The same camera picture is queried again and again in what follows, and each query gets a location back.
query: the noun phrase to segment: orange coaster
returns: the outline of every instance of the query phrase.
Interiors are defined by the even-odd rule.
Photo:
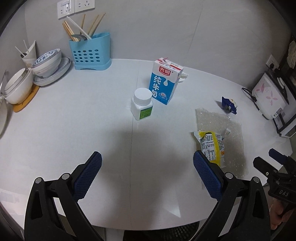
[[[39,86],[33,84],[32,90],[31,90],[31,93],[29,94],[29,96],[22,103],[12,105],[13,111],[19,112],[23,108],[25,108],[30,103],[30,101],[34,98],[34,96],[37,94],[39,88],[40,88]]]

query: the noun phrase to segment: white table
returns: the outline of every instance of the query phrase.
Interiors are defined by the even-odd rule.
[[[103,165],[86,197],[79,201],[93,225],[130,230],[164,229],[205,219],[216,204],[197,174],[192,157],[197,130],[195,109],[223,114],[215,101],[233,98],[242,123],[248,174],[266,178],[252,166],[275,148],[292,153],[273,121],[266,121],[241,86],[185,68],[189,74],[166,106],[154,100],[151,117],[136,121],[130,112],[133,92],[148,87],[152,62],[113,60],[106,71],[71,67],[58,82],[41,88],[32,102],[14,113],[0,139],[0,201],[21,227],[32,184],[54,180],[84,163],[94,152]]]

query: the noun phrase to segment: bubble wrap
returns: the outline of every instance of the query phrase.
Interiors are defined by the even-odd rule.
[[[231,172],[236,178],[243,178],[244,175],[248,174],[241,123],[231,120],[226,114],[209,112],[203,108],[196,109],[196,117],[198,131],[212,131],[224,136],[226,128],[231,130],[231,133],[225,136],[223,140],[226,165],[222,169],[223,172]]]

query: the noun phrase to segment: metal screw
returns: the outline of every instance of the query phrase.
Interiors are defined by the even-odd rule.
[[[233,175],[232,175],[232,173],[230,173],[230,172],[226,173],[225,176],[226,176],[228,179],[232,179],[232,178],[233,178]]]
[[[256,182],[256,183],[259,183],[259,182],[260,182],[260,179],[259,179],[258,177],[254,177],[253,180],[254,180],[254,182]]]
[[[36,178],[35,183],[40,183],[41,181],[42,179],[39,177],[39,178]]]
[[[67,180],[70,177],[69,173],[65,173],[62,175],[63,180]]]

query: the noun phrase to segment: white bottle cap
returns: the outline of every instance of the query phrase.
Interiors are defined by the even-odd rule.
[[[137,105],[145,106],[150,104],[152,93],[146,88],[136,89],[133,100]]]

